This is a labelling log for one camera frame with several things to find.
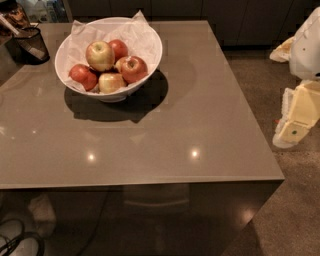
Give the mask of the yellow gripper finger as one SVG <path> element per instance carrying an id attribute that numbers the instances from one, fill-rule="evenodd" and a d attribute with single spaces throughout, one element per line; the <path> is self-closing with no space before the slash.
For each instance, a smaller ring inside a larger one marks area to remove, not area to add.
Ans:
<path id="1" fill-rule="evenodd" d="M 278 148 L 297 145 L 320 120 L 320 82 L 303 80 L 295 89 L 286 88 L 273 144 Z"/>
<path id="2" fill-rule="evenodd" d="M 288 62 L 290 59 L 290 51 L 293 41 L 293 37 L 290 37 L 287 40 L 285 40 L 281 45 L 279 45 L 270 53 L 269 58 L 276 62 Z"/>

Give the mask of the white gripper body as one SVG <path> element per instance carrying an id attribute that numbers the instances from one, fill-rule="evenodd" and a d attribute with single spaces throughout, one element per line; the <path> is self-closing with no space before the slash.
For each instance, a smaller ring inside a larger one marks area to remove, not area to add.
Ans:
<path id="1" fill-rule="evenodd" d="M 290 72 L 302 80 L 320 79 L 320 7 L 296 31 L 289 56 Z"/>

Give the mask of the white robot base below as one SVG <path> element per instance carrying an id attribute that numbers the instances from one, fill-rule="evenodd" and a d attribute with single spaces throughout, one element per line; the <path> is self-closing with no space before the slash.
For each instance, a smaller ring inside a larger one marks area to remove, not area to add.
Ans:
<path id="1" fill-rule="evenodd" d="M 45 193 L 1 193 L 0 256 L 44 256 L 56 214 Z"/>

